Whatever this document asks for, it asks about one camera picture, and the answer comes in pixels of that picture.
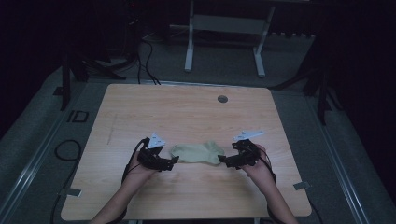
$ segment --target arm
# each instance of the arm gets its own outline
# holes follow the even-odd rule
[[[260,145],[257,145],[257,147],[263,150],[261,152],[261,156],[268,162],[264,153],[265,148]],[[279,220],[288,224],[298,223],[277,188],[271,172],[262,161],[258,161],[254,166],[245,165],[241,168],[248,174],[251,180],[259,188],[260,192],[265,196],[265,199],[268,202],[268,207]]]
[[[130,165],[130,169],[138,165],[137,154],[134,156]],[[135,167],[124,179],[121,187],[107,202],[107,204],[99,211],[99,213],[90,222],[107,223],[115,220],[128,206],[129,201],[138,192],[138,190],[146,183],[149,178],[156,173],[155,170],[150,170],[142,165]]]

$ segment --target table top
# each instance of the table top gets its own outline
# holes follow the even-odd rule
[[[228,102],[221,103],[224,95]],[[109,85],[71,185],[65,220],[93,218],[120,187],[135,146],[152,133],[165,142],[162,158],[178,144],[213,140],[226,156],[237,154],[233,138],[241,131],[263,130],[251,138],[266,147],[276,184],[297,217],[311,213],[301,178],[271,92],[267,89],[214,86]],[[242,170],[224,163],[179,161],[154,176],[128,206],[126,219],[268,217],[266,201]]]

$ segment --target gray carpet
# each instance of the gray carpet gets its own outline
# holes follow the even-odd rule
[[[176,81],[255,87],[272,86],[294,76],[312,43],[312,39],[304,37],[270,36],[262,54],[267,76],[259,78],[256,75],[251,48],[231,47],[225,44],[215,46],[215,43],[198,40],[193,70],[191,73],[185,73],[186,43],[182,41],[183,36],[178,35],[175,41],[169,43],[148,40],[154,47],[148,64],[149,71],[163,83]],[[147,58],[148,45],[142,45],[141,55],[142,59]],[[122,82],[136,83],[136,71],[137,68],[134,66],[120,72],[120,75],[128,77]],[[106,86],[115,82],[101,76],[92,76],[89,83],[73,82],[74,101],[65,112],[60,112],[61,98],[52,96],[55,87],[60,85],[60,80],[59,71],[48,78],[0,143],[0,199],[4,202],[27,162],[38,149],[43,148],[42,142],[49,135],[52,124],[60,120],[58,131],[52,133],[53,137],[48,141],[48,153],[45,154],[30,188],[25,192],[21,202],[17,203],[15,211],[12,211],[9,223],[50,222],[57,192],[73,168],[73,162],[58,160],[54,155],[54,149],[67,139],[77,140],[85,146]],[[344,189],[330,160],[326,139],[321,134],[321,127],[312,112],[318,99],[303,97],[303,85],[304,81],[301,81],[284,91],[273,91],[273,95],[302,179],[311,185],[311,188],[306,190],[308,197],[318,209],[324,223],[355,223]],[[89,112],[88,121],[67,122],[71,110]],[[361,198],[361,205],[369,222],[396,223],[394,204],[381,185],[345,113],[332,106],[332,111],[326,112],[326,120],[332,142]],[[63,145],[60,149],[67,157],[76,156],[77,147],[71,143]],[[62,198],[55,210],[55,223],[64,223],[60,218],[63,203]],[[313,212],[309,217],[298,217],[298,220],[301,223],[318,223],[318,216]],[[252,223],[251,219],[201,221]],[[169,222],[192,223],[187,220]]]

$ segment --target beige cloth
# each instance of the beige cloth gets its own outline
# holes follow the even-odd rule
[[[171,151],[173,157],[179,156],[179,161],[185,162],[209,162],[220,164],[218,155],[223,156],[224,150],[214,141],[203,144],[180,144],[174,146]]]

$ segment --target dark background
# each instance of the dark background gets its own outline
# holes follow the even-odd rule
[[[262,18],[263,1],[209,1],[196,8],[217,14]],[[396,181],[396,3],[391,0],[276,2],[273,34],[315,35],[304,69],[326,64],[330,84],[356,128],[389,195],[395,202]],[[146,1],[134,8],[151,29],[167,36],[168,24],[188,24],[189,1]],[[43,81],[61,65],[65,43],[87,56],[107,61],[120,53],[131,11],[123,1],[1,1],[0,104],[3,136]]]

